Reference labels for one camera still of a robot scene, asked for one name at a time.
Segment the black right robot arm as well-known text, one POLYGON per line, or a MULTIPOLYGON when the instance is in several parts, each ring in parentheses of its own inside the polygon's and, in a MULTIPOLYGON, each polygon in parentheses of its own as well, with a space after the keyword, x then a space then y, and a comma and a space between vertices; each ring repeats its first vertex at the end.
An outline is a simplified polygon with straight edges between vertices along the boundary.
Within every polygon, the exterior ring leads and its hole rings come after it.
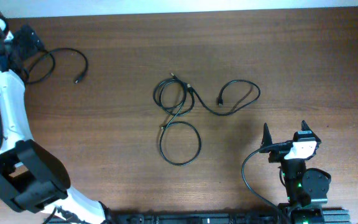
POLYGON ((323 223, 321 206, 328 202, 331 175, 321 169, 307 168, 306 161, 316 155, 320 138, 306 121, 291 140, 274 143, 264 124, 261 152, 269 154, 269 163, 280 164, 280 180, 285 186, 287 203, 278 207, 289 223, 323 223))

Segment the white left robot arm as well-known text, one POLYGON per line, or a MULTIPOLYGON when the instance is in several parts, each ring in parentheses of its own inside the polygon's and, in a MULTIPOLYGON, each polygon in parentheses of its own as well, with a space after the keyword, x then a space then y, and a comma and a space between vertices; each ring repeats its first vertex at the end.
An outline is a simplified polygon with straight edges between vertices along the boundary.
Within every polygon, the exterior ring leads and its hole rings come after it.
POLYGON ((47 214, 47 223, 112 223, 110 210, 75 189, 62 162, 34 141, 24 103, 31 57, 53 51, 29 26, 11 32, 0 11, 0 199, 15 212, 47 214))

